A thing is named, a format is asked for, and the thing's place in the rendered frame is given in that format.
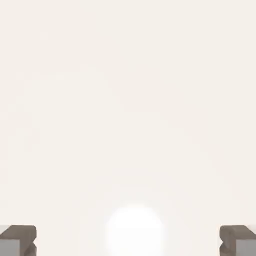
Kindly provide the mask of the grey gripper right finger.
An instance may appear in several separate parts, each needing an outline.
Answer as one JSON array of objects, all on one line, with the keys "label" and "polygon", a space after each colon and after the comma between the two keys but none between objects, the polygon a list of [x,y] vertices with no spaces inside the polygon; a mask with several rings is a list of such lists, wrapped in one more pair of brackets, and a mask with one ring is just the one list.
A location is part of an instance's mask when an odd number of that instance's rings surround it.
[{"label": "grey gripper right finger", "polygon": [[256,225],[222,225],[219,256],[256,256]]}]

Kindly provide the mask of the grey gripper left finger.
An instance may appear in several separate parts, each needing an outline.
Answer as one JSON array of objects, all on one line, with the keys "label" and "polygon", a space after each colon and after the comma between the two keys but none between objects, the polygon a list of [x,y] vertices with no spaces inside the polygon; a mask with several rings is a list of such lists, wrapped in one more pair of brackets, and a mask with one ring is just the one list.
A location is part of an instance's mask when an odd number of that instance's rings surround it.
[{"label": "grey gripper left finger", "polygon": [[37,256],[34,225],[0,225],[0,256]]}]

